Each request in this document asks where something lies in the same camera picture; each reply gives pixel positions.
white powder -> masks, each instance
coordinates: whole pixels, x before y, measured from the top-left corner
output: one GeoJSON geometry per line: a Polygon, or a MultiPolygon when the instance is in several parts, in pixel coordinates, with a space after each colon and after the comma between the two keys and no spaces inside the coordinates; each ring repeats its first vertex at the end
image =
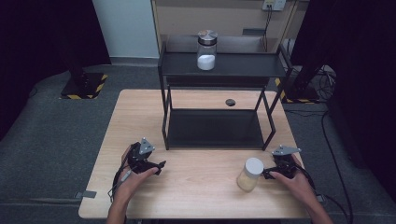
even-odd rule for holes
{"type": "Polygon", "coordinates": [[[198,58],[198,67],[202,70],[210,70],[215,67],[215,56],[214,55],[201,55],[198,58]]]}

glass jar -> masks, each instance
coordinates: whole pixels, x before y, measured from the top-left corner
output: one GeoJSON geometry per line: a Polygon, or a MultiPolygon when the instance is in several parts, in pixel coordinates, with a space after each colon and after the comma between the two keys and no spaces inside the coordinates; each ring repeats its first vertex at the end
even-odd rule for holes
{"type": "Polygon", "coordinates": [[[200,69],[210,70],[215,67],[217,43],[216,32],[203,30],[198,33],[197,65],[200,69]]]}
{"type": "Polygon", "coordinates": [[[264,164],[262,164],[262,161],[257,158],[247,159],[244,169],[236,179],[239,188],[246,192],[251,192],[256,187],[263,170],[264,164]]]}

metal lid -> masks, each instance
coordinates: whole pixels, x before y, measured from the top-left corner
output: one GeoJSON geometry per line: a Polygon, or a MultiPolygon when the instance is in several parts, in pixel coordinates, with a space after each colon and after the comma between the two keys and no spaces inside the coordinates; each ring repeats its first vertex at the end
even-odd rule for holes
{"type": "Polygon", "coordinates": [[[245,163],[245,171],[248,177],[257,178],[262,174],[264,164],[257,158],[249,158],[245,163]]]}
{"type": "Polygon", "coordinates": [[[203,30],[198,33],[198,43],[206,46],[215,45],[218,42],[218,33],[212,30],[203,30]]]}

wall socket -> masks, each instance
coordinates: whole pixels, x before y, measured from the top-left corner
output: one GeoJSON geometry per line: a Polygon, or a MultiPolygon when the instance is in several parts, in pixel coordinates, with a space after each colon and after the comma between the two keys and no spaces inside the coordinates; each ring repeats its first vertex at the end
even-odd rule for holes
{"type": "Polygon", "coordinates": [[[282,11],[286,5],[286,0],[264,0],[262,10],[269,11],[271,6],[273,11],[282,11]]]}

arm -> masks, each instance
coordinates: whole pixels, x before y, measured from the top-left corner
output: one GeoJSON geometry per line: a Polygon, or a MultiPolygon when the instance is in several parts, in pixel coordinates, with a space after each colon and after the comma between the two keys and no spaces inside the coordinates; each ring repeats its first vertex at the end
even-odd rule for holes
{"type": "Polygon", "coordinates": [[[297,171],[293,179],[288,179],[277,172],[271,172],[270,174],[276,180],[284,184],[291,191],[291,194],[305,206],[314,224],[332,224],[332,220],[320,202],[318,202],[308,180],[301,171],[297,171]]]}
{"type": "MultiPolygon", "coordinates": [[[[122,155],[122,160],[128,153],[129,148],[122,155]]],[[[120,179],[130,170],[129,167],[125,168],[121,174],[120,179]]],[[[151,168],[144,173],[135,174],[131,172],[130,176],[123,182],[117,189],[116,195],[114,196],[113,204],[108,209],[106,224],[122,224],[124,223],[126,209],[129,201],[136,193],[137,188],[151,175],[154,175],[158,171],[158,168],[151,168]]]]}

